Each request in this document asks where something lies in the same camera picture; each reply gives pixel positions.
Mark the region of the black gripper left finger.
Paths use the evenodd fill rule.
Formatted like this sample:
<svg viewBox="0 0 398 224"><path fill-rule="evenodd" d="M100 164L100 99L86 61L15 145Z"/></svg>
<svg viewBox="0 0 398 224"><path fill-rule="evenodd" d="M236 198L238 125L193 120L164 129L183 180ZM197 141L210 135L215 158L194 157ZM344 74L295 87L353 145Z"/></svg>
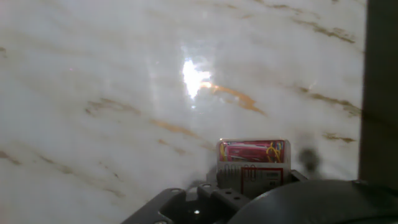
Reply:
<svg viewBox="0 0 398 224"><path fill-rule="evenodd" d="M233 189L201 184L161 191L121 224L226 224L251 200Z"/></svg>

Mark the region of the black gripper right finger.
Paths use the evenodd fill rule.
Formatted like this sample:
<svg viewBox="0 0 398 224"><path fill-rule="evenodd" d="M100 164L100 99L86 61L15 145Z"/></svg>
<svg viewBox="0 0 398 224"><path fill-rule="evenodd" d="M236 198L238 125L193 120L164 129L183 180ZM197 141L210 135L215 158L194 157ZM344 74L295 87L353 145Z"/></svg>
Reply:
<svg viewBox="0 0 398 224"><path fill-rule="evenodd" d="M305 182L308 180L303 174L294 169L291 170L290 176L291 176L291 183Z"/></svg>

